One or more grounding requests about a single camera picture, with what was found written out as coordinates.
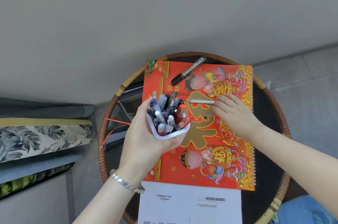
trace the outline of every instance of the pen holder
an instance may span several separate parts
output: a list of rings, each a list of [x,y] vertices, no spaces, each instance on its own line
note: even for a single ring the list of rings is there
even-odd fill
[[[169,133],[168,135],[165,135],[165,136],[160,136],[159,134],[157,134],[155,125],[154,125],[151,117],[149,116],[149,114],[147,114],[146,124],[147,124],[148,131],[152,135],[154,135],[154,137],[157,138],[157,139],[168,139],[168,138],[176,137],[178,139],[178,143],[177,143],[178,145],[176,145],[175,147],[182,144],[184,137],[186,136],[188,130],[190,129],[190,124],[188,124],[185,128],[182,128],[179,131]]]

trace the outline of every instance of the gray floor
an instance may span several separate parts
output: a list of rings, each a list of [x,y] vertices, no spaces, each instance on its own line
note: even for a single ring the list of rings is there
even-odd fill
[[[256,66],[254,74],[271,81],[292,138],[338,158],[338,48]],[[98,131],[106,109],[97,107],[92,116]],[[76,216],[102,186],[97,140],[84,147],[86,157],[73,167]]]

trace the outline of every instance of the instruction manual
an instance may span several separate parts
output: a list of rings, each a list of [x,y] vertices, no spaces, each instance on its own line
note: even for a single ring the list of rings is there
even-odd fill
[[[240,190],[148,181],[142,185],[146,191],[138,224],[242,224]]]

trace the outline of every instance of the bracelet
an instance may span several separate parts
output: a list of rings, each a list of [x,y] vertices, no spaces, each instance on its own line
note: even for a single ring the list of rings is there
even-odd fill
[[[135,192],[135,193],[139,193],[142,194],[144,193],[144,191],[146,191],[146,189],[144,187],[142,187],[141,185],[138,188],[134,188],[132,185],[130,185],[128,182],[124,181],[123,179],[121,179],[119,176],[117,176],[115,174],[115,169],[112,169],[110,171],[110,175],[112,175],[112,177],[119,182],[122,186],[128,188],[129,190]]]

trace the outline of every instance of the person's right hand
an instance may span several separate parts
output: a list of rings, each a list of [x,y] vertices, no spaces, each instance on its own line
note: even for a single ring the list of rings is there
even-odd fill
[[[232,94],[217,97],[212,111],[220,117],[231,132],[249,141],[252,134],[259,132],[264,125],[255,117],[242,100]]]

